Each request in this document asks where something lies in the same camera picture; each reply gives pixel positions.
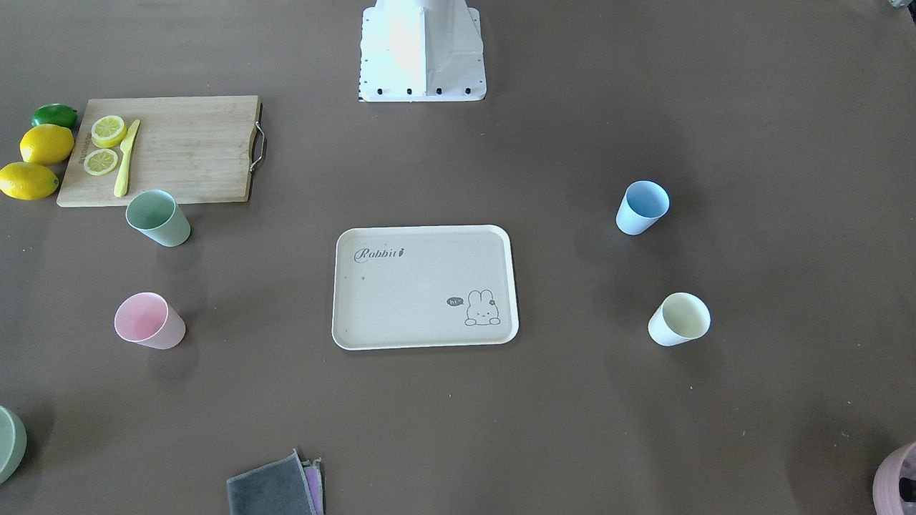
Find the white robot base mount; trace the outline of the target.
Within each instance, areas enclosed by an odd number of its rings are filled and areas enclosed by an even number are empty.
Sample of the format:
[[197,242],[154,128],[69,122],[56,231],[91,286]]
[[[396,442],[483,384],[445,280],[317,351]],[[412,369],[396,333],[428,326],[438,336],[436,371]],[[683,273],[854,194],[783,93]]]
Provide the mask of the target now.
[[472,102],[487,94],[480,14],[464,1],[377,1],[362,14],[358,100]]

